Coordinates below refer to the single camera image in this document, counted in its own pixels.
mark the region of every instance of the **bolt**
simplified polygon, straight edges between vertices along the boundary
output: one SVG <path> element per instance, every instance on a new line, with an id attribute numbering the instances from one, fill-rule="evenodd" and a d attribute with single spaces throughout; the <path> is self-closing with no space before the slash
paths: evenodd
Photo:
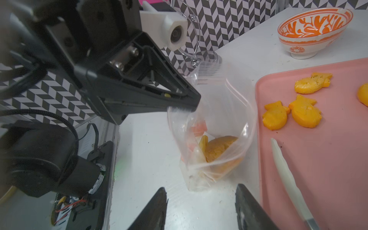
<path id="1" fill-rule="evenodd" d="M 124 70 L 124 65 L 121 62 L 115 62 L 114 66 L 118 69 L 120 69 L 121 71 Z"/>
<path id="2" fill-rule="evenodd" d="M 138 56 L 139 55 L 139 51 L 136 47 L 133 47 L 133 49 L 131 50 L 131 53 L 134 57 Z"/>

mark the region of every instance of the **pink tray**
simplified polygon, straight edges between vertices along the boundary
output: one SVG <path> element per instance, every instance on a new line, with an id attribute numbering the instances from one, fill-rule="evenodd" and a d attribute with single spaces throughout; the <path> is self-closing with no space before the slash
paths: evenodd
<path id="1" fill-rule="evenodd" d="M 317 100 L 322 120 L 303 128 L 263 126 L 264 105 L 296 99 L 295 81 L 312 72 L 333 74 L 331 85 L 304 95 Z M 368 83 L 368 58 L 270 74 L 256 84 L 261 205 L 281 230 L 306 229 L 273 162 L 270 138 L 279 143 L 296 184 L 323 230 L 368 229 L 368 107 L 356 93 Z"/>

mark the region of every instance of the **orange and white bowl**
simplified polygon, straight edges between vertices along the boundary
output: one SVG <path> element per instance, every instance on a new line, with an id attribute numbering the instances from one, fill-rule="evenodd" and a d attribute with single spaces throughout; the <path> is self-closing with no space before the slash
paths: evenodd
<path id="1" fill-rule="evenodd" d="M 293 58 L 307 59 L 331 45 L 352 19 L 350 10 L 320 8 L 292 16 L 277 31 L 282 46 Z"/>

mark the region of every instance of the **white plastic knife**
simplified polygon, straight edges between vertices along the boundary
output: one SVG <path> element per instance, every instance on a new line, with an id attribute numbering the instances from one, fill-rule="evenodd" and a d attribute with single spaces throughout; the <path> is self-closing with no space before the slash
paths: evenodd
<path id="1" fill-rule="evenodd" d="M 319 230 L 319 226 L 312 216 L 311 211 L 304 201 L 303 195 L 301 194 L 299 188 L 295 184 L 293 174 L 291 173 L 286 160 L 284 159 L 281 149 L 277 144 L 277 141 L 271 138 L 271 147 L 273 154 L 273 161 L 279 171 L 282 183 L 289 195 L 291 201 L 293 202 L 299 216 L 304 221 L 304 223 L 311 230 Z"/>

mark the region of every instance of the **plastic bag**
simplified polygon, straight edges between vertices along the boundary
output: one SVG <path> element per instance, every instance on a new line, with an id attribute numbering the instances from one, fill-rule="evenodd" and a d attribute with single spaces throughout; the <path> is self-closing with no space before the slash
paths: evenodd
<path id="1" fill-rule="evenodd" d="M 181 152 L 180 168 L 187 188 L 199 191 L 243 160 L 255 133 L 257 107 L 251 81 L 229 63 L 203 62 L 187 80 L 202 96 L 197 110 L 169 107 L 167 119 Z M 208 163 L 198 144 L 204 132 L 214 138 L 231 135 L 238 140 Z"/>

